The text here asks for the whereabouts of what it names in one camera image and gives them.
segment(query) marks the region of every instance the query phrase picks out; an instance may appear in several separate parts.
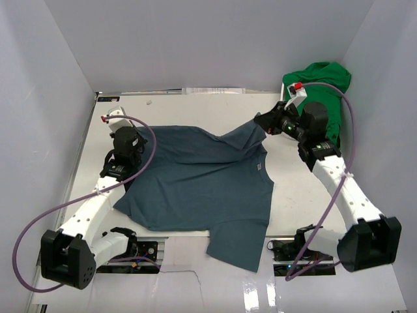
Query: green fabric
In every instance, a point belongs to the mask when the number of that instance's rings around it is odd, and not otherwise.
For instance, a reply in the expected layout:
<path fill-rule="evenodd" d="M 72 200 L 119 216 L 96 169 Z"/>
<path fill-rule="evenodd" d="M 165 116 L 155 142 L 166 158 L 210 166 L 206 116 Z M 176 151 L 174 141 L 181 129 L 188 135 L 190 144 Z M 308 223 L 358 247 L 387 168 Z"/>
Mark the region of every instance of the green fabric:
<path fill-rule="evenodd" d="M 343 93 L 349 88 L 351 82 L 351 73 L 337 62 L 318 62 L 311 64 L 305 70 L 299 70 L 284 75 L 282 82 L 285 86 L 285 99 L 289 100 L 290 96 L 287 90 L 288 85 L 301 82 L 323 82 L 329 83 L 339 88 Z M 341 126 L 340 101 L 341 96 L 334 90 L 325 86 L 306 87 L 307 98 L 297 107 L 301 114 L 302 108 L 309 102 L 323 103 L 327 108 L 327 137 L 331 139 L 338 147 L 339 132 Z"/>

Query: shirt sleeve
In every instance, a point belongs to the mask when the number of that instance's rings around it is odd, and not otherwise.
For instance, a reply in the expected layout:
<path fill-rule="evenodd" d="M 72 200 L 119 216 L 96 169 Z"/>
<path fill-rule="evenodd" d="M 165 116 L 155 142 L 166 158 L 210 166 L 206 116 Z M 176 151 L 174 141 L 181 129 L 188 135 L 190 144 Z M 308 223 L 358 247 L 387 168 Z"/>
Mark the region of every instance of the shirt sleeve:
<path fill-rule="evenodd" d="M 257 272 L 268 223 L 237 220 L 210 228 L 207 254 L 231 265 Z"/>

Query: gray t-shirt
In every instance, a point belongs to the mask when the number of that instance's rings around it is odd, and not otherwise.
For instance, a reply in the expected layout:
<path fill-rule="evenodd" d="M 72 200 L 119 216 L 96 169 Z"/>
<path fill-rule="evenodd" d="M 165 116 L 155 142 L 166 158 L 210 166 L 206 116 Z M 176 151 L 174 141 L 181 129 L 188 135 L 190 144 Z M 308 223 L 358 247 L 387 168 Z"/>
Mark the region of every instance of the gray t-shirt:
<path fill-rule="evenodd" d="M 274 183 L 265 132 L 249 121 L 223 136 L 198 127 L 152 127 L 156 154 L 115 208 L 153 231 L 210 230 L 207 254 L 256 272 Z M 144 164 L 152 150 L 148 139 Z"/>

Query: garment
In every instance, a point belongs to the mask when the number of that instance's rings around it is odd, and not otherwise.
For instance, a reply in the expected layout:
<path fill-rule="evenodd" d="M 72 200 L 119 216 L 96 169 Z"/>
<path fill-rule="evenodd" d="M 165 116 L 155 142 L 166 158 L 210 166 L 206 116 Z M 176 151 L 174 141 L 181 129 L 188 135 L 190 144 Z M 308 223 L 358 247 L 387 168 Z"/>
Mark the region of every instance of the garment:
<path fill-rule="evenodd" d="M 351 73 L 349 73 L 343 66 L 337 62 L 320 62 L 313 63 L 305 70 L 299 70 L 286 74 L 282 78 L 285 86 L 285 99 L 289 100 L 290 96 L 287 90 L 288 85 L 296 82 L 323 82 L 329 83 L 345 93 L 349 88 L 351 82 Z M 339 132 L 341 126 L 340 115 L 340 100 L 341 96 L 334 90 L 325 86 L 311 86 L 306 87 L 307 98 L 297 107 L 299 113 L 302 108 L 309 102 L 323 103 L 327 108 L 328 122 L 327 122 L 327 137 L 332 140 L 338 147 Z"/>
<path fill-rule="evenodd" d="M 214 136 L 198 127 L 152 127 L 156 154 L 114 208 L 154 231 L 210 230 L 207 253 L 257 271 L 274 183 L 265 132 L 253 121 Z M 152 149 L 149 131 L 143 164 Z"/>

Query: gray wall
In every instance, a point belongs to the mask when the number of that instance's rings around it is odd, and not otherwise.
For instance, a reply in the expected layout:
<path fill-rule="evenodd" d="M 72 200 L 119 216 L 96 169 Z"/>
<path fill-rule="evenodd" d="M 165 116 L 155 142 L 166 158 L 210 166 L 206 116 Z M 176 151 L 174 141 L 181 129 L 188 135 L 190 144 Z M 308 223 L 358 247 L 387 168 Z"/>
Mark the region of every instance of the gray wall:
<path fill-rule="evenodd" d="M 415 1 L 376 0 L 343 59 L 358 120 L 353 173 L 375 204 L 402 223 L 394 270 L 409 312 L 417 312 L 416 34 Z"/>
<path fill-rule="evenodd" d="M 0 0 L 0 311 L 24 312 L 29 292 L 12 271 L 23 227 L 62 203 L 94 94 L 43 0 Z M 18 255 L 32 283 L 40 237 L 56 216 L 28 233 Z"/>
<path fill-rule="evenodd" d="M 277 90 L 340 61 L 373 0 L 46 0 L 94 91 Z"/>

